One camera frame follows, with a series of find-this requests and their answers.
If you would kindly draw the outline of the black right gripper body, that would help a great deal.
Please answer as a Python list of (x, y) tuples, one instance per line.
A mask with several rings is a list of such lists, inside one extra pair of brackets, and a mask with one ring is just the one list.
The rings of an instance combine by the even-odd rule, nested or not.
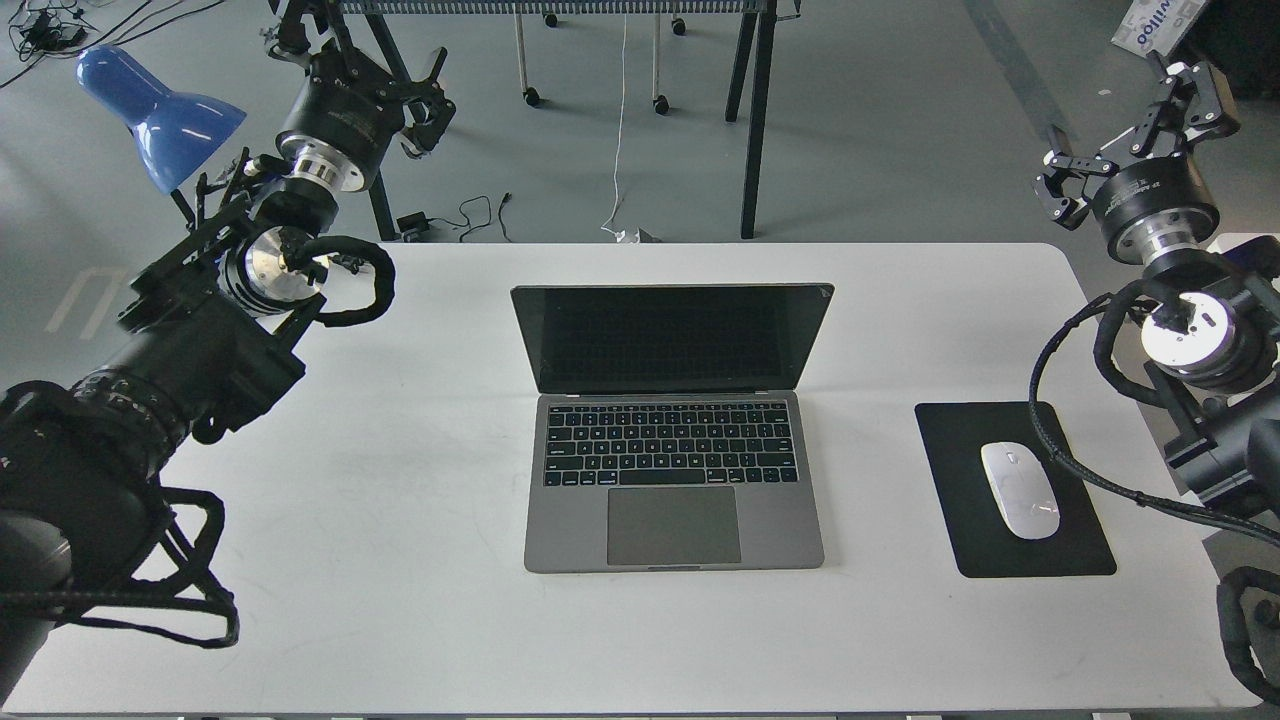
[(1220, 211), (1188, 152), (1139, 160), (1107, 178), (1091, 199), (1111, 259), (1148, 265), (1175, 249), (1203, 243)]

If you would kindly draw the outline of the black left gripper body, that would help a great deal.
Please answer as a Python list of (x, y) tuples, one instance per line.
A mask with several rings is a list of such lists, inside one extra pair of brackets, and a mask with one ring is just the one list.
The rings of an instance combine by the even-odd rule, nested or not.
[(296, 159), (307, 147), (338, 155), (335, 188), (365, 191), (378, 177), (393, 135), (404, 127), (404, 114), (390, 101), (394, 76), (360, 50), (353, 65), (339, 50), (321, 50), (308, 59), (307, 79), (287, 115), (276, 149)]

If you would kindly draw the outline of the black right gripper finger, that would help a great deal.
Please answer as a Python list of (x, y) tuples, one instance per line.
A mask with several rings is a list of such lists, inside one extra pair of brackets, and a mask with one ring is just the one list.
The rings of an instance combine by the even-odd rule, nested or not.
[(1046, 126), (1048, 151), (1042, 170), (1033, 178), (1033, 191), (1048, 219), (1066, 231), (1075, 231), (1091, 210), (1085, 193), (1091, 181), (1105, 181), (1119, 172), (1119, 164), (1096, 154), (1078, 156), (1059, 126)]
[(1197, 143), (1226, 138), (1240, 127), (1240, 113), (1228, 77), (1212, 63), (1171, 65), (1156, 51), (1146, 54), (1158, 83), (1153, 101), (1128, 141), (1134, 158), (1170, 158)]

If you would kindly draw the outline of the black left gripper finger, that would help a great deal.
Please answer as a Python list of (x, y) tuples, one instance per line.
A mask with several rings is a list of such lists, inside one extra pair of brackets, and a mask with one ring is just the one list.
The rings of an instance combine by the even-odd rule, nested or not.
[(337, 50), (311, 53), (310, 35), (303, 23), (310, 15), (320, 35), (344, 27), (340, 1), (269, 1), (268, 5), (276, 14), (276, 24), (264, 36), (264, 47), (271, 59), (296, 64), (307, 73), (346, 73), (340, 44)]
[(413, 81), (404, 63), (396, 68), (396, 101), (399, 104), (398, 129), (401, 147), (412, 159), (435, 149), (456, 114), (456, 105), (444, 95), (439, 74), (448, 58), (445, 47), (436, 47), (428, 61), (428, 76)]

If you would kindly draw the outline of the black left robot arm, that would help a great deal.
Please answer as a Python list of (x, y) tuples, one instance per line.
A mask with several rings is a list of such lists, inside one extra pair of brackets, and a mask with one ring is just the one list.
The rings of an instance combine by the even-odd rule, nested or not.
[(163, 484), (187, 439), (214, 445), (268, 413), (305, 374), (294, 347), (312, 324), (370, 323), (396, 295), (379, 243), (330, 232), (339, 193), (370, 192), (388, 222), (381, 164), (396, 138), (430, 152), (454, 117), (436, 50), (411, 78), (387, 26), (416, 1), (274, 1), (270, 56), (305, 83), (273, 154), (243, 151), (234, 170), (180, 184), (243, 122), (238, 108), (168, 88), (122, 47), (86, 49), (84, 91), (131, 129), (152, 182), (174, 197), (187, 236), (133, 281), (119, 323), (128, 345), (74, 386), (46, 380), (3, 395), (3, 694), (51, 630), (122, 629), (96, 609), (206, 612), (205, 650), (233, 646), (241, 623), (210, 568), (223, 501)]

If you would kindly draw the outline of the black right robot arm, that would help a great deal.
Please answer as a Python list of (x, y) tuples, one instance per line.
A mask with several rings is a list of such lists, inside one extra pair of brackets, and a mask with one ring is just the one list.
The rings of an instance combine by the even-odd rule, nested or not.
[[(1135, 124), (1089, 156), (1051, 126), (1033, 188), (1056, 225), (1094, 218), (1111, 259), (1140, 277), (1070, 316), (1037, 357), (1027, 407), (1050, 459), (1079, 480), (1140, 507), (1267, 544), (1258, 521), (1279, 505), (1277, 238), (1224, 252), (1204, 247), (1220, 213), (1194, 164), (1198, 143), (1238, 132), (1225, 74), (1208, 61), (1166, 63), (1148, 53), (1157, 88)], [(1041, 377), (1066, 337), (1098, 319), (1094, 365), (1121, 396), (1164, 410), (1178, 437), (1164, 459), (1190, 492), (1161, 498), (1103, 478), (1046, 429)]]

